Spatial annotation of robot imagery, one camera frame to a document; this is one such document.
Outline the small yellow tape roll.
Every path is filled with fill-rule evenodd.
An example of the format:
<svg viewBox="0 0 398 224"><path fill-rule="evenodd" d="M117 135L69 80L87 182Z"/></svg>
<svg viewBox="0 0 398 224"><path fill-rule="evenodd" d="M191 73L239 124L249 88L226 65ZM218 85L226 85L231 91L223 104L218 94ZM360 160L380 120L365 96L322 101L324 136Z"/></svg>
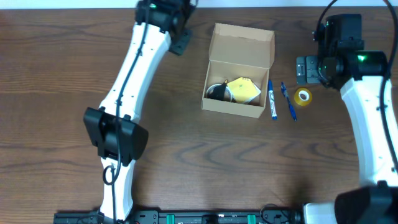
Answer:
<svg viewBox="0 0 398 224"><path fill-rule="evenodd" d="M301 107L308 106L313 100L312 93L307 88L299 88L295 92L294 101Z"/></svg>

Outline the white tape roll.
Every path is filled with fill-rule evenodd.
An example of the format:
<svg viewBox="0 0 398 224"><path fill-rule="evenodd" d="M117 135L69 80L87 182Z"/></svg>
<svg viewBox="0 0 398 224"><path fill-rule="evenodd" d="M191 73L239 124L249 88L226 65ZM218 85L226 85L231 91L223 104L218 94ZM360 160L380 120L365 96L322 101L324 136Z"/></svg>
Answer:
<svg viewBox="0 0 398 224"><path fill-rule="evenodd" d="M214 87L218 86L219 84L220 84L220 83L214 84L214 85L210 86L210 87L207 89L205 96L206 96L207 98L211 99L211 98L209 97L209 95L210 95L211 92L213 91ZM228 87L226 87L226 91L225 91L225 95L224 95L224 101L232 102L232 100L233 100L233 94L232 94L231 90L230 90Z"/></svg>

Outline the yellow sticky note pad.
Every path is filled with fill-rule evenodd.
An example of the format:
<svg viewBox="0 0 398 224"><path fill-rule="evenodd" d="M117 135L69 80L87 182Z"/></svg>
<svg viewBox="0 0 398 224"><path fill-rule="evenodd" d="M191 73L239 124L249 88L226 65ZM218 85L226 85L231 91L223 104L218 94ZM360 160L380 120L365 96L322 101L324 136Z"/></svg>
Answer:
<svg viewBox="0 0 398 224"><path fill-rule="evenodd" d="M248 104L261 93L261 90L252 80L245 77L239 77L229 82L227 87L231 90L233 98L237 103Z"/></svg>

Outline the black teardrop-shaped object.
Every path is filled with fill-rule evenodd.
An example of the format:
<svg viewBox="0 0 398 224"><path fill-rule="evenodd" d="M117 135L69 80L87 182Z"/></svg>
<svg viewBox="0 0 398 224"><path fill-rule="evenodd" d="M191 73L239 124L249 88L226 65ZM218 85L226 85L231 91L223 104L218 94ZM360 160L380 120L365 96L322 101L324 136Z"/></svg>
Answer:
<svg viewBox="0 0 398 224"><path fill-rule="evenodd" d="M209 97L214 100L223 101L227 83L228 83L228 81L225 80L222 84L219 84L218 86L214 87L214 89L211 92L211 94L209 95Z"/></svg>

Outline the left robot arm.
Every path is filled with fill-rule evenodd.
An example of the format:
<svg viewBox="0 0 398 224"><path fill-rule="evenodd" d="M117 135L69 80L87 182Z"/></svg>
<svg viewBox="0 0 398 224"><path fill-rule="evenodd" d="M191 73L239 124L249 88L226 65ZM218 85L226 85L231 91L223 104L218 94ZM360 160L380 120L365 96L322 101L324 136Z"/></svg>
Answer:
<svg viewBox="0 0 398 224"><path fill-rule="evenodd" d="M139 1L126 57L110 91L83 122L103 166L103 202L86 220L124 223L133 208L132 175L149 133L140 126L150 83L167 52L181 55L190 34L185 25L197 8L189 0Z"/></svg>

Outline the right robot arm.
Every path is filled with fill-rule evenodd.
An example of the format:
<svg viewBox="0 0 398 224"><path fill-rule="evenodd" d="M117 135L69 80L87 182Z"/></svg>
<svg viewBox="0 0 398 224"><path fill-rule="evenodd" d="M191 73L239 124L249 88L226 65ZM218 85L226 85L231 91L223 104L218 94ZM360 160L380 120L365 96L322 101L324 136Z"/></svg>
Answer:
<svg viewBox="0 0 398 224"><path fill-rule="evenodd" d="M358 189L332 202L303 206L304 223L397 223L397 121L387 57L365 50L359 14L338 14L314 31L317 55L296 59L299 85L320 83L341 94L359 159Z"/></svg>

